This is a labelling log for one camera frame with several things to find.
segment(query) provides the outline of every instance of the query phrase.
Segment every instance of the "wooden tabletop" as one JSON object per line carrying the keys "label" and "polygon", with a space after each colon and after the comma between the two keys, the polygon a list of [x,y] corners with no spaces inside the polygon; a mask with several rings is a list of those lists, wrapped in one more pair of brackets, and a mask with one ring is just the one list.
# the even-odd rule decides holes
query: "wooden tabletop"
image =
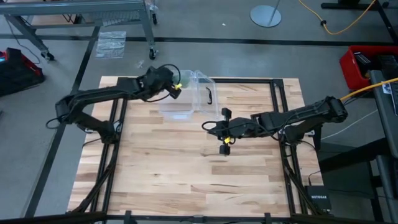
{"label": "wooden tabletop", "polygon": [[[115,85],[117,79],[102,77],[100,87]],[[289,109],[304,106],[299,80],[285,78],[284,83]],[[229,108],[233,118],[273,111],[267,84],[217,83],[217,93],[220,108]],[[109,119],[111,105],[111,101],[95,104],[93,116]],[[108,213],[263,217],[269,212],[272,217],[289,217],[278,142],[239,139],[231,146],[231,155],[222,156],[218,154],[221,142],[201,129],[208,120],[194,112],[190,122],[167,121],[157,103],[129,101]],[[98,137],[88,134],[86,141]],[[83,148],[69,210],[94,186],[102,148],[100,141]],[[308,144],[298,145],[297,154],[305,185],[308,175],[319,170],[317,155]],[[320,173],[312,175],[311,181],[321,185]]]}

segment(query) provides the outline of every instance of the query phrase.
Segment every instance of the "gray floor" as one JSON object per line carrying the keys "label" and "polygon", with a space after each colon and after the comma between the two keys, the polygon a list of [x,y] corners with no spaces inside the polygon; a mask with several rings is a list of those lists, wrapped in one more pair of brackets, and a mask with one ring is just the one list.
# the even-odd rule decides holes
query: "gray floor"
{"label": "gray floor", "polygon": [[[275,2],[159,1],[159,25],[154,27],[154,34],[157,37],[391,41],[376,12],[366,14],[348,32],[332,36],[326,34],[319,26],[319,20],[297,1],[281,2],[279,10],[282,22],[277,27],[265,29],[251,22],[248,15],[252,7],[258,4],[273,5]],[[306,2],[328,20],[331,30],[344,28],[361,13],[321,10],[320,2]],[[388,9],[386,12],[393,25],[398,24],[397,9]],[[128,36],[143,35],[139,26],[115,26],[102,30],[125,30]],[[38,34],[90,35],[91,32],[92,28],[38,30]],[[9,33],[3,18],[0,19],[0,33]],[[39,55],[30,42],[21,40],[21,43]],[[24,213],[54,134],[44,124],[55,117],[54,103],[69,93],[87,46],[85,41],[46,40],[45,44],[57,59],[49,63],[42,60],[40,64],[47,80],[36,88],[0,98],[0,109],[4,110],[0,118],[0,219],[20,217]],[[6,47],[19,48],[15,40],[1,40],[0,49]],[[128,42],[124,57],[120,59],[95,59],[93,52],[81,89],[98,87],[102,75],[141,75],[150,65],[156,67],[174,63],[180,69],[199,69],[208,76],[299,78],[306,104],[326,95],[339,97],[348,92],[339,64],[347,47],[198,43],[157,43],[157,47],[160,54],[155,61],[148,59],[147,44],[144,42]],[[35,60],[26,50],[23,52]],[[143,68],[137,68],[136,64],[141,60],[144,60]],[[346,122],[324,125],[323,136],[347,127],[375,109],[374,100],[356,101],[347,107],[349,117]],[[326,142],[360,146],[383,135],[376,113]],[[85,134],[74,126],[69,126],[65,131],[37,215],[65,212],[84,137]],[[349,175],[364,177],[367,173],[362,168],[352,167],[344,172],[346,176],[324,176],[325,182],[328,179],[329,182],[347,183]],[[361,190],[361,184],[357,181],[349,184],[349,187]],[[333,213],[339,217],[373,218],[368,199],[333,194],[331,202]]]}

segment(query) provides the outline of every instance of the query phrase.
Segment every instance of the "yellow cable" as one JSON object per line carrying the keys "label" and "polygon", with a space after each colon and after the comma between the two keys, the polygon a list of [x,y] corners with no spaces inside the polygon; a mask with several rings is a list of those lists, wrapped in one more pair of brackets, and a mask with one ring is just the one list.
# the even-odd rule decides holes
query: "yellow cable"
{"label": "yellow cable", "polygon": [[[319,20],[323,21],[322,17],[320,17],[318,15],[318,13],[316,13],[314,10],[310,9],[308,6],[306,6],[301,0],[298,0],[300,2],[301,5],[303,5],[305,8],[307,8],[310,12],[314,13],[314,15],[316,15]],[[376,2],[376,0],[373,0],[371,4],[369,4],[368,8],[365,9],[365,11],[362,12],[362,14],[354,21],[352,22],[348,27],[342,29],[339,32],[330,32],[326,26],[326,24],[323,25],[323,27],[325,28],[325,30],[330,34],[330,35],[337,35],[337,34],[341,34],[342,32],[348,30],[349,28],[351,28],[355,23],[357,23],[364,15],[365,13],[367,13],[369,11],[369,9],[372,7],[372,5]]]}
{"label": "yellow cable", "polygon": [[380,82],[380,83],[377,83],[377,84],[369,85],[369,86],[367,86],[365,88],[362,88],[360,90],[356,90],[356,91],[354,91],[354,92],[352,92],[352,93],[350,93],[350,94],[348,94],[346,96],[341,97],[340,100],[341,101],[347,100],[348,98],[352,97],[355,94],[361,93],[362,91],[369,90],[369,89],[372,89],[374,87],[378,87],[378,86],[381,86],[383,84],[390,83],[390,82],[395,82],[395,81],[398,81],[398,78],[393,78],[393,79],[390,79],[390,80],[387,80],[387,81],[384,81],[384,82]]}

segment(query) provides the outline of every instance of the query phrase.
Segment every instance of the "cart wheel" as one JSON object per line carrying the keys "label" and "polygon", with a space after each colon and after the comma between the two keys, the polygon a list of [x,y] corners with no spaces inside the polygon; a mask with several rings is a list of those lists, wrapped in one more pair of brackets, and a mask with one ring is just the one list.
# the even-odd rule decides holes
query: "cart wheel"
{"label": "cart wheel", "polygon": [[50,54],[50,53],[47,53],[47,54],[41,53],[40,55],[41,55],[43,58],[45,58],[46,60],[48,60],[48,61],[54,61],[54,60],[55,60],[54,55],[52,55],[52,54]]}
{"label": "cart wheel", "polygon": [[152,22],[154,23],[154,25],[157,25],[157,18],[155,13],[152,13]]}
{"label": "cart wheel", "polygon": [[155,58],[156,58],[156,53],[155,53],[154,49],[150,49],[149,50],[149,59],[155,60]]}

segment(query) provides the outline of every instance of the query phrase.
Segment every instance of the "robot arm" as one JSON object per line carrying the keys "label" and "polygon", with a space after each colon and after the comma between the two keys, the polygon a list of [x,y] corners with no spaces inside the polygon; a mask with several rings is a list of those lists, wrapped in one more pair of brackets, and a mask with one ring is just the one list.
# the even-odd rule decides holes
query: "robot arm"
{"label": "robot arm", "polygon": [[169,95],[176,99],[181,93],[179,82],[180,80],[173,83],[173,72],[165,65],[159,68],[150,67],[145,75],[137,78],[118,78],[116,86],[79,91],[65,96],[55,104],[57,119],[60,123],[75,123],[97,131],[103,143],[111,144],[119,137],[114,124],[109,121],[100,121],[84,113],[85,106],[120,98],[151,102],[148,99],[158,95],[163,90],[167,90]]}
{"label": "robot arm", "polygon": [[[298,144],[304,134],[323,123],[340,123],[347,118],[347,111],[339,99],[332,96],[318,101],[312,105],[290,110],[285,113],[265,112],[252,114],[251,118],[231,119],[232,112],[223,108],[221,114],[224,121],[207,121],[202,128],[209,134],[216,136],[223,145],[220,146],[220,154],[229,155],[233,144],[231,139],[263,138],[273,136],[280,131],[283,142]],[[216,126],[206,129],[205,125],[215,123]]]}

